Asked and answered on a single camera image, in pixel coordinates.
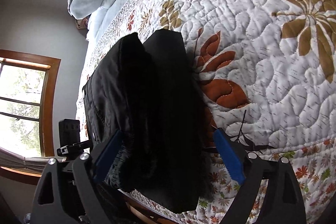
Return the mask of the black pants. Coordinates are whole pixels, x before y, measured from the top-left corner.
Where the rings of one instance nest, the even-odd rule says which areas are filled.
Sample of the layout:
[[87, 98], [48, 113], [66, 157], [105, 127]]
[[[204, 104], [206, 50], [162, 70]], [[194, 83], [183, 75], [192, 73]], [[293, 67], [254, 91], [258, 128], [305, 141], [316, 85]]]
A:
[[206, 106], [182, 35], [121, 38], [83, 87], [94, 144], [122, 135], [105, 183], [134, 190], [179, 214], [209, 192]]

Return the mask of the grey folded curtain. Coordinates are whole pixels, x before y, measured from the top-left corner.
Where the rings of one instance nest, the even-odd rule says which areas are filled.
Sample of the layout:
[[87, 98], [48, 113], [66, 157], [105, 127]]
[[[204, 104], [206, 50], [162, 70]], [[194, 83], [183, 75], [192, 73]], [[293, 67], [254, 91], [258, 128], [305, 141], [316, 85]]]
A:
[[52, 157], [24, 157], [16, 153], [0, 150], [0, 162], [2, 167], [24, 170], [31, 173], [42, 173]]

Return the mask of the clothes pile beside bed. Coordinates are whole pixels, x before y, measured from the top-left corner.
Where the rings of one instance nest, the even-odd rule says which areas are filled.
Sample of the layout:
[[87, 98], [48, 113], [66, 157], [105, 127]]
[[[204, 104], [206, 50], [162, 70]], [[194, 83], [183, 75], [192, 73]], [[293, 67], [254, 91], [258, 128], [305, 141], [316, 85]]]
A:
[[78, 30], [84, 30], [88, 28], [88, 22], [89, 22], [90, 16], [86, 16], [84, 19], [76, 19], [76, 28]]

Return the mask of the white floral quilt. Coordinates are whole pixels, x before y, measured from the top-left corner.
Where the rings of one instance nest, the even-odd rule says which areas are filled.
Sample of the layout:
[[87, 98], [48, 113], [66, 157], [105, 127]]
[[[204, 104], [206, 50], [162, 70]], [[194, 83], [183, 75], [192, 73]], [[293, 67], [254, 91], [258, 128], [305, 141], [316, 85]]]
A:
[[92, 13], [84, 85], [112, 45], [182, 34], [212, 130], [287, 158], [316, 223], [335, 197], [335, 0], [105, 0]]

